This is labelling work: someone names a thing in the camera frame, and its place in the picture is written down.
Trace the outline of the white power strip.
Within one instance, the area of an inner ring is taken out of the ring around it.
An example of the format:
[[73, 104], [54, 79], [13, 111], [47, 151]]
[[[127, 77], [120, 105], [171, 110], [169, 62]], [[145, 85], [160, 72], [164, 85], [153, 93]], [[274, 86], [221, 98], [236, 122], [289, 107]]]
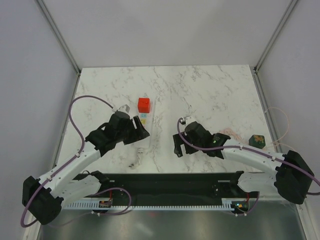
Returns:
[[156, 102], [154, 98], [149, 99], [150, 102], [150, 112], [142, 113], [139, 112], [138, 116], [143, 125], [143, 127], [148, 131], [149, 137], [140, 141], [138, 148], [142, 148], [144, 150], [148, 149], [151, 145], [152, 141], [152, 129], [153, 129], [153, 121], [155, 116]]

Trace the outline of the red cube socket adapter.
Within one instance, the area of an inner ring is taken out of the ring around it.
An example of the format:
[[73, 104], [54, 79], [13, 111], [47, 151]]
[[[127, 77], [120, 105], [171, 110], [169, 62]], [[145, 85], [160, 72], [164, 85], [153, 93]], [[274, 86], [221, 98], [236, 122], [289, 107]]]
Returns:
[[137, 103], [139, 113], [149, 114], [151, 111], [151, 100], [148, 97], [139, 97]]

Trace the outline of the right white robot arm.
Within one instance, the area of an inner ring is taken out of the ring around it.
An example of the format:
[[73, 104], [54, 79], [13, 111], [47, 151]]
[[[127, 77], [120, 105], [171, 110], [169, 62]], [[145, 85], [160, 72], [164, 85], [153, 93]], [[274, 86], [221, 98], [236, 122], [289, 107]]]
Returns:
[[234, 161], [257, 172], [237, 171], [229, 182], [229, 191], [235, 197], [244, 193], [258, 192], [265, 196], [278, 195], [283, 199], [301, 205], [312, 195], [312, 183], [319, 184], [312, 170], [296, 151], [287, 153], [264, 151], [243, 144], [222, 133], [210, 133], [192, 117], [181, 117], [176, 127], [184, 131], [173, 135], [174, 153], [183, 155], [181, 146], [189, 155], [198, 151], [209, 157]]

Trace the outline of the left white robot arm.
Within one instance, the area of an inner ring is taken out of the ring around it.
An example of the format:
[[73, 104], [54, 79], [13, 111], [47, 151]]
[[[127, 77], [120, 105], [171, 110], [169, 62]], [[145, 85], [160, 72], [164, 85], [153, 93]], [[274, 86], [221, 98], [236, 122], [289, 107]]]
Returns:
[[29, 176], [22, 185], [24, 212], [30, 212], [42, 225], [51, 223], [68, 204], [83, 197], [97, 194], [106, 196], [110, 191], [107, 179], [99, 171], [82, 180], [74, 178], [87, 166], [99, 160], [116, 144], [129, 145], [150, 136], [138, 116], [116, 111], [108, 122], [91, 131], [79, 152], [67, 162], [57, 165], [38, 178]]

